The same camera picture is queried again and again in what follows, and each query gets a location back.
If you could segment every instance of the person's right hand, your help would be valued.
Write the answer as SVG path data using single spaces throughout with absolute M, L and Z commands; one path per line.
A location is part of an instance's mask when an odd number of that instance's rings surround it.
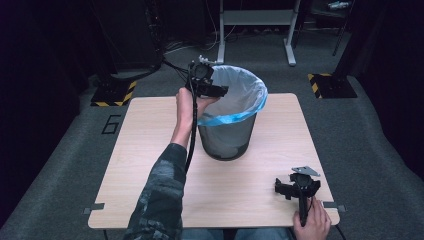
M 299 212 L 294 213 L 293 226 L 297 240 L 325 240 L 330 231 L 331 219 L 321 202 L 312 197 L 312 201 L 308 199 L 308 206 L 311 204 L 304 227 L 300 225 Z

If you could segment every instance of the table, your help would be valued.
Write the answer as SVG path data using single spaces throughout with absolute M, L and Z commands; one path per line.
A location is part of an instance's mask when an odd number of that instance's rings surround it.
M 296 0 L 291 10 L 224 10 L 224 0 L 220 0 L 219 14 L 219 50 L 216 64 L 224 63 L 225 40 L 224 25 L 290 25 L 288 37 L 284 39 L 287 60 L 290 66 L 296 66 L 291 45 L 293 32 L 299 12 L 300 0 Z
M 121 127 L 88 224 L 94 229 L 126 228 L 149 171 L 171 139 L 175 97 L 134 98 Z M 297 97 L 269 94 L 257 114 L 250 145 L 240 158 L 209 157 L 196 138 L 183 198 L 184 227 L 291 226 L 298 199 L 274 192 L 275 178 L 289 182 L 292 167 L 309 166 L 320 177 L 316 196 L 333 201 Z M 332 224 L 336 208 L 327 209 Z

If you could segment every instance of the camouflage sleeve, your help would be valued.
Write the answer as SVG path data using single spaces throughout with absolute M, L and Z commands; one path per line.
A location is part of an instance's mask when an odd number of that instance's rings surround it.
M 150 171 L 124 239 L 181 239 L 187 150 L 170 143 Z

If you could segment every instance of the mesh trash can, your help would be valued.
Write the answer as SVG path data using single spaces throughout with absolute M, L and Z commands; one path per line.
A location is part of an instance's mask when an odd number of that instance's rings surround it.
M 199 118 L 199 134 L 209 156 L 234 160 L 249 146 L 256 114 L 264 107 L 268 91 L 261 79 L 243 68 L 220 65 L 213 69 L 214 85 L 229 86 L 229 90 Z

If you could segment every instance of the hand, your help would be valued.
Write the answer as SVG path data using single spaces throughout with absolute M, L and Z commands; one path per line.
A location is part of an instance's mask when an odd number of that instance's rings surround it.
M 180 88 L 177 99 L 177 124 L 171 142 L 187 148 L 193 123 L 193 95 L 185 87 Z M 218 101 L 219 98 L 197 98 L 197 116 L 202 116 L 206 107 Z
M 321 202 L 312 197 L 312 201 L 308 199 L 308 205 L 311 204 L 304 227 L 300 225 L 299 212 L 294 213 L 293 224 L 297 240 L 325 240 L 330 231 L 331 219 Z

